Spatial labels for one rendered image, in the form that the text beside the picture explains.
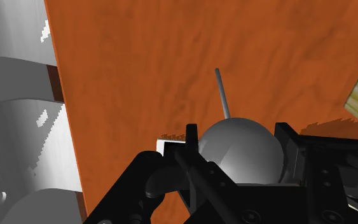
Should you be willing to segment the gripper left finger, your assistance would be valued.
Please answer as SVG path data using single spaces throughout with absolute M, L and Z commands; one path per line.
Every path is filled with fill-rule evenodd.
M 165 195 L 179 192 L 190 217 L 183 224 L 238 224 L 232 195 L 237 185 L 198 152 L 195 124 L 186 126 L 184 145 L 166 154 L 140 152 L 84 224 L 151 224 Z

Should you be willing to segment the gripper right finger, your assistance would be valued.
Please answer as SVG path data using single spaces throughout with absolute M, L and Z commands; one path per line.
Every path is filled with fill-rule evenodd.
M 284 151 L 281 182 L 306 190 L 307 224 L 358 224 L 358 139 L 298 134 L 275 124 Z

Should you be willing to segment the small white box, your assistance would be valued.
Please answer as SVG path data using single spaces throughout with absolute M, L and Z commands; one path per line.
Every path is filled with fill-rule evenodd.
M 172 139 L 157 139 L 156 141 L 156 151 L 161 155 L 164 155 L 165 150 L 167 150 L 172 145 L 184 146 L 185 141 L 172 140 Z

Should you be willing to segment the grey ball with thin rod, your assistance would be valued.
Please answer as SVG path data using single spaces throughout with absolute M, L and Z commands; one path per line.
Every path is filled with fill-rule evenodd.
M 260 123 L 230 116 L 221 73 L 215 69 L 224 119 L 199 140 L 199 152 L 238 184 L 277 184 L 284 170 L 284 152 L 276 137 Z

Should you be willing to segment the orange wooden table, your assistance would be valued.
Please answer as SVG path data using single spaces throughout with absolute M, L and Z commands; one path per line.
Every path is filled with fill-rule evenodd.
M 86 210 L 164 135 L 230 114 L 358 138 L 358 0 L 45 0 Z

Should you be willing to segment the grey curved metal chair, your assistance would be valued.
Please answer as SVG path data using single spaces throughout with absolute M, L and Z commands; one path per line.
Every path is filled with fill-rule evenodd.
M 0 224 L 86 213 L 46 0 L 0 0 Z

